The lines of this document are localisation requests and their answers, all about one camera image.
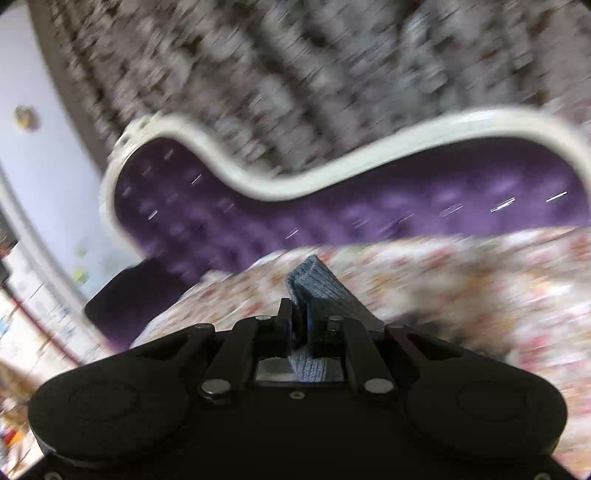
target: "gray cloth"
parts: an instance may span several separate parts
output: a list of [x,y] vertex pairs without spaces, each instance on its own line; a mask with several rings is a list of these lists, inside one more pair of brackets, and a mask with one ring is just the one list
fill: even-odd
[[443,112],[507,103],[591,123],[579,0],[48,0],[109,147],[188,114],[252,168],[298,172]]
[[[340,315],[359,320],[368,330],[383,330],[378,320],[324,265],[312,255],[285,279],[291,300],[310,323],[313,319]],[[302,382],[340,381],[343,372],[334,359],[312,358],[302,349],[291,355],[290,363]]]

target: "floral fabric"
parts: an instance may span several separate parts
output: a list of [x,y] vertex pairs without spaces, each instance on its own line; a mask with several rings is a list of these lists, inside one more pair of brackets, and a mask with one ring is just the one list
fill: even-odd
[[275,314],[285,275],[311,254],[384,322],[420,312],[416,328],[552,382],[569,407],[556,458],[580,478],[591,473],[591,229],[279,252],[243,273],[210,272],[135,344]]

